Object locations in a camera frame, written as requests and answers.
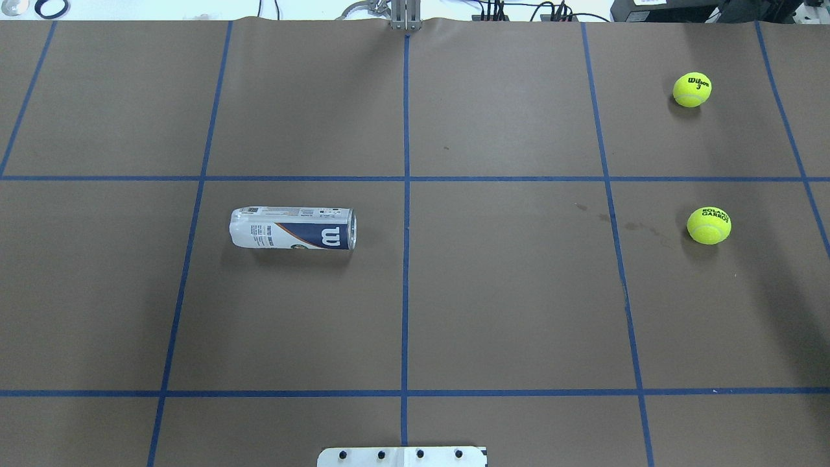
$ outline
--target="metal clamp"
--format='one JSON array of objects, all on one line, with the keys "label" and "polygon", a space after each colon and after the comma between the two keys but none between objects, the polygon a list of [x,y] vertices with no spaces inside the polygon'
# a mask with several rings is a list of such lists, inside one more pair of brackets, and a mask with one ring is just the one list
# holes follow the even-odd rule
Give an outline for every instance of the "metal clamp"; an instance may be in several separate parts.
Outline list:
[{"label": "metal clamp", "polygon": [[421,29],[421,0],[392,0],[392,29],[417,31]]}]

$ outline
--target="tennis ball can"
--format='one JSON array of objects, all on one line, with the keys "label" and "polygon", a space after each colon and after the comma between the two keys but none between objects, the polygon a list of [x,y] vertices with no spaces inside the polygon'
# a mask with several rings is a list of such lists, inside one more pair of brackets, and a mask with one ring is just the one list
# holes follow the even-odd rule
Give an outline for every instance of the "tennis ball can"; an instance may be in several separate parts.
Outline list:
[{"label": "tennis ball can", "polygon": [[347,208],[248,206],[233,210],[228,229],[241,248],[352,250],[358,236]]}]

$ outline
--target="yellow tennis ball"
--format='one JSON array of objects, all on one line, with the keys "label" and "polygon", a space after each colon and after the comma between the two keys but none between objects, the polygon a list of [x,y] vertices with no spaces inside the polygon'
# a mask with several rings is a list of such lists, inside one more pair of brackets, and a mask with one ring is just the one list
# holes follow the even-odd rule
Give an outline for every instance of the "yellow tennis ball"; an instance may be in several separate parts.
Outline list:
[{"label": "yellow tennis ball", "polygon": [[714,245],[729,237],[732,219],[723,209],[707,206],[691,213],[686,221],[686,228],[697,243]]},{"label": "yellow tennis ball", "polygon": [[712,93],[712,81],[703,73],[686,73],[675,81],[671,94],[675,101],[684,107],[697,107],[709,99]]}]

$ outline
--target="vertical blue line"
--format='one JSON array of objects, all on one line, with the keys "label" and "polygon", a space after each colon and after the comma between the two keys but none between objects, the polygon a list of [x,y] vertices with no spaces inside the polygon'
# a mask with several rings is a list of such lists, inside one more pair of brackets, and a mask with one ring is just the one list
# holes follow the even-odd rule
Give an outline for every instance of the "vertical blue line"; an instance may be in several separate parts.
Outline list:
[{"label": "vertical blue line", "polygon": [[35,72],[32,73],[32,80],[29,81],[29,88],[26,89],[26,95],[23,97],[23,103],[20,105],[20,111],[17,113],[17,120],[15,120],[14,127],[12,128],[12,135],[8,138],[6,152],[3,153],[2,161],[0,161],[0,177],[2,177],[3,172],[6,171],[6,164],[8,164],[8,158],[12,156],[14,140],[17,139],[17,132],[20,131],[20,125],[22,125],[23,123],[23,116],[26,114],[26,108],[29,107],[29,99],[32,98],[32,93],[35,91],[37,78],[41,75],[41,68],[43,68],[43,62],[46,60],[46,54],[49,52],[49,45],[51,44],[51,39],[55,36],[56,27],[57,21],[53,21],[51,27],[49,28],[49,34],[46,35],[46,42],[43,44],[41,57],[37,59],[37,66],[35,66]]},{"label": "vertical blue line", "polygon": [[403,303],[401,319],[401,446],[409,444],[409,34],[403,37]]},{"label": "vertical blue line", "polygon": [[798,166],[798,172],[801,174],[801,180],[804,183],[804,190],[807,191],[807,199],[810,201],[810,207],[813,209],[813,217],[816,219],[818,225],[818,232],[822,236],[824,242],[824,251],[830,258],[830,241],[828,241],[827,230],[824,229],[824,222],[822,216],[818,213],[818,206],[816,199],[813,197],[813,189],[810,188],[810,182],[807,179],[807,171],[804,169],[804,163],[801,161],[801,154],[798,152],[798,146],[795,144],[795,137],[793,131],[789,126],[789,119],[787,112],[784,111],[784,104],[781,102],[781,96],[778,92],[778,86],[775,85],[775,77],[773,76],[773,68],[769,64],[769,55],[767,55],[767,46],[764,43],[764,34],[761,32],[761,23],[755,22],[755,33],[758,35],[758,44],[761,46],[761,55],[764,57],[764,66],[767,68],[767,77],[769,78],[769,85],[772,87],[773,96],[775,96],[775,104],[778,105],[779,114],[781,114],[781,121],[784,122],[784,129],[787,131],[787,138],[789,139],[789,147],[793,150],[795,157],[795,164]]},{"label": "vertical blue line", "polygon": [[585,49],[585,67],[588,70],[588,84],[591,89],[591,103],[593,104],[593,123],[597,129],[597,143],[599,145],[599,159],[603,165],[603,177],[605,178],[605,196],[608,198],[608,216],[611,218],[611,232],[614,239],[614,250],[617,253],[617,271],[622,284],[622,293],[625,297],[625,315],[628,325],[628,345],[631,347],[631,360],[634,366],[634,381],[637,383],[637,399],[640,405],[640,422],[642,424],[642,438],[646,444],[646,460],[649,467],[654,466],[654,454],[652,453],[652,435],[648,427],[648,413],[646,412],[646,397],[642,393],[642,374],[640,372],[640,357],[637,353],[637,338],[634,334],[634,319],[631,314],[631,301],[628,297],[628,282],[625,276],[625,265],[623,263],[623,250],[620,247],[619,230],[617,227],[617,213],[614,209],[614,199],[611,192],[611,178],[608,173],[608,159],[605,155],[605,141],[603,138],[603,126],[599,119],[599,105],[597,103],[597,88],[593,81],[593,67],[591,66],[591,49],[588,46],[588,32],[585,23],[582,27],[582,44]]},{"label": "vertical blue line", "polygon": [[184,253],[184,263],[182,266],[182,277],[178,284],[178,296],[176,297],[176,308],[173,312],[173,325],[170,327],[170,340],[167,346],[167,357],[164,360],[164,374],[161,380],[161,391],[159,396],[159,404],[156,407],[156,417],[153,423],[153,437],[150,439],[150,448],[147,455],[147,466],[153,467],[155,464],[156,449],[159,446],[159,433],[161,432],[161,422],[164,416],[164,403],[167,400],[167,388],[170,381],[170,368],[173,365],[173,353],[176,350],[176,336],[178,335],[178,323],[182,316],[182,305],[184,303],[184,290],[188,282],[188,274],[190,269],[190,258],[193,254],[193,239],[196,237],[196,224],[199,219],[199,210],[202,208],[202,193],[204,191],[205,177],[208,173],[208,161],[210,159],[210,149],[213,141],[213,128],[216,125],[216,114],[219,111],[219,100],[222,97],[222,82],[225,76],[225,65],[227,64],[227,51],[231,45],[231,32],[233,31],[233,22],[227,22],[227,30],[225,32],[225,46],[222,50],[222,63],[219,65],[219,77],[216,82],[216,92],[213,95],[213,108],[211,109],[210,124],[207,127],[207,139],[205,140],[205,151],[202,157],[202,172],[199,176],[199,185],[196,190],[196,201],[193,204],[193,216],[190,219],[190,232],[188,234],[188,246]]}]

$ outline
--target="white background surface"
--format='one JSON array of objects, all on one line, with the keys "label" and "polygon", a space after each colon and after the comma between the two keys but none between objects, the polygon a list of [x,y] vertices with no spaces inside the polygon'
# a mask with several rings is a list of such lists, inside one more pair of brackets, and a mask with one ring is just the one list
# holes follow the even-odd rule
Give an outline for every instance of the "white background surface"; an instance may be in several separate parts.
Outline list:
[{"label": "white background surface", "polygon": [[[278,0],[282,19],[332,20],[340,16],[348,5],[358,0]],[[515,0],[536,4],[535,0]],[[61,20],[232,20],[255,17],[259,0],[69,0],[70,9]],[[593,13],[611,19],[613,0],[568,0],[574,12]],[[41,20],[34,11],[35,0],[29,0],[28,10],[18,17],[0,14],[0,19]],[[57,12],[62,0],[50,0],[43,6],[43,14]],[[535,7],[508,5],[505,13],[511,21],[527,21]],[[479,5],[470,0],[422,0],[421,18],[447,17],[470,21],[471,15],[481,12]],[[550,7],[542,7],[539,13],[549,14]],[[274,0],[262,0],[262,16],[276,19]],[[349,19],[373,17],[366,8],[355,10]],[[579,21],[601,21],[593,17],[580,17]]]}]

